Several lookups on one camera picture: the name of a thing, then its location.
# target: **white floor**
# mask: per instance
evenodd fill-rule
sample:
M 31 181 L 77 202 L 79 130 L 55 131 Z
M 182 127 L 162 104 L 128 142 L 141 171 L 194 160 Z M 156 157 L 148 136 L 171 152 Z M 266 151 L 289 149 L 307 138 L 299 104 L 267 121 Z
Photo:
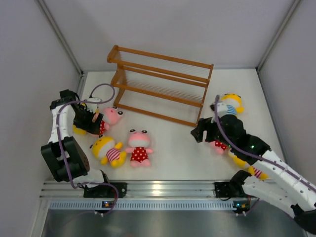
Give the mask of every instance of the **white floor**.
M 89 72 L 82 99 L 88 98 L 96 85 L 110 83 L 113 75 L 114 72 Z M 105 100 L 110 97 L 110 93 L 111 89 L 104 86 L 98 88 L 94 96 Z M 201 118 L 212 116 L 209 105 L 214 101 L 216 94 L 225 93 L 236 93 L 242 97 L 245 111 L 239 118 L 244 122 L 245 129 L 248 133 L 262 138 L 282 158 L 256 71 L 214 70 Z M 121 103 L 140 109 L 152 108 L 158 113 L 192 121 L 197 116 L 194 107 L 164 102 L 162 99 L 134 92 L 126 93 Z M 196 143 L 190 134 L 192 127 L 132 111 L 123 112 L 122 120 L 111 127 L 106 135 L 113 137 L 117 142 L 122 141 L 125 148 L 130 129 L 147 130 L 152 138 L 151 148 L 154 150 L 154 153 L 149 155 L 151 167 L 133 168 L 129 164 L 129 157 L 118 169 L 113 169 L 109 165 L 101 166 L 89 149 L 95 138 L 89 135 L 76 135 L 76 140 L 87 154 L 91 167 L 104 170 L 111 180 L 223 180 L 230 179 L 238 171 L 227 155 L 219 156 L 207 144 Z

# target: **red polka dot dress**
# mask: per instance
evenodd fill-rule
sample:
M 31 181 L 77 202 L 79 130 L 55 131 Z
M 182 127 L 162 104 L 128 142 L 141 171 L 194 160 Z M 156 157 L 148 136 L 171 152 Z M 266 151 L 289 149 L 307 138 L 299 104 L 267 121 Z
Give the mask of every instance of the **red polka dot dress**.
M 223 151 L 225 151 L 226 148 L 227 148 L 227 146 L 224 145 L 223 143 L 221 143 L 220 141 L 216 141 L 216 142 L 215 142 L 215 146 L 216 146 L 216 147 L 219 147 L 219 148 L 222 148 Z
M 130 161 L 137 161 L 139 163 L 142 163 L 144 160 L 147 159 L 148 155 L 145 147 L 135 147 L 132 156 L 130 157 Z
M 102 120 L 100 124 L 100 133 L 99 135 L 102 135 L 106 131 L 105 129 L 105 122 Z

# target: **blue striped shirt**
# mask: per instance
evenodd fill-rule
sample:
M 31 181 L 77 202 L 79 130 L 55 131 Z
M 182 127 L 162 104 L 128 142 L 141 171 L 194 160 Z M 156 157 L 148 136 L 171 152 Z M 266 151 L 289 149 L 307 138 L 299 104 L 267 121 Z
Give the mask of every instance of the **blue striped shirt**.
M 228 108 L 228 110 L 227 110 L 227 114 L 228 114 L 228 115 L 237 115 L 237 111 L 236 111 L 236 109 L 234 108 L 234 106 L 232 106 L 232 105 L 227 105 L 227 108 Z

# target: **white wall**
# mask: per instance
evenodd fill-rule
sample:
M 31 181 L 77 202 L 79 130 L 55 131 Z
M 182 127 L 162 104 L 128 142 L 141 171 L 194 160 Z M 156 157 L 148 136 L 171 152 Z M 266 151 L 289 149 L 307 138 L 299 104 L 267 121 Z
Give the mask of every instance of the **white wall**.
M 110 69 L 114 44 L 256 67 L 293 0 L 46 0 L 84 70 Z
M 302 2 L 260 74 L 285 156 L 316 183 L 316 1 Z
M 78 76 L 34 0 L 0 1 L 0 236 L 24 237 L 43 180 L 50 102 Z

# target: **plush toy face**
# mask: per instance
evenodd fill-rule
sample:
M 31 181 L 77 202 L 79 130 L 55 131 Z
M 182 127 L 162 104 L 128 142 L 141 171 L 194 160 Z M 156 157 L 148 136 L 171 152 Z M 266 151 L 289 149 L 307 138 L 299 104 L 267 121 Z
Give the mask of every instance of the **plush toy face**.
M 111 137 L 101 137 L 92 146 L 92 153 L 98 159 L 106 156 L 109 149 L 115 146 L 115 141 Z
M 241 103 L 241 97 L 236 94 L 225 94 L 222 98 L 221 101 L 224 102 L 227 105 L 233 106 L 237 113 L 242 113 L 243 112 L 243 106 Z
M 130 136 L 128 144 L 131 147 L 148 147 L 150 144 L 150 138 L 147 135 L 147 131 L 136 132 L 135 129 L 130 130 Z
M 211 110 L 212 111 L 215 111 L 215 105 L 214 104 L 211 104 Z M 221 117 L 221 116 L 224 116 L 228 111 L 228 107 L 225 103 L 219 101 L 217 103 L 217 114 L 218 114 L 218 117 Z
M 123 112 L 118 111 L 116 106 L 105 108 L 103 114 L 103 120 L 110 125 L 116 124 L 123 116 Z

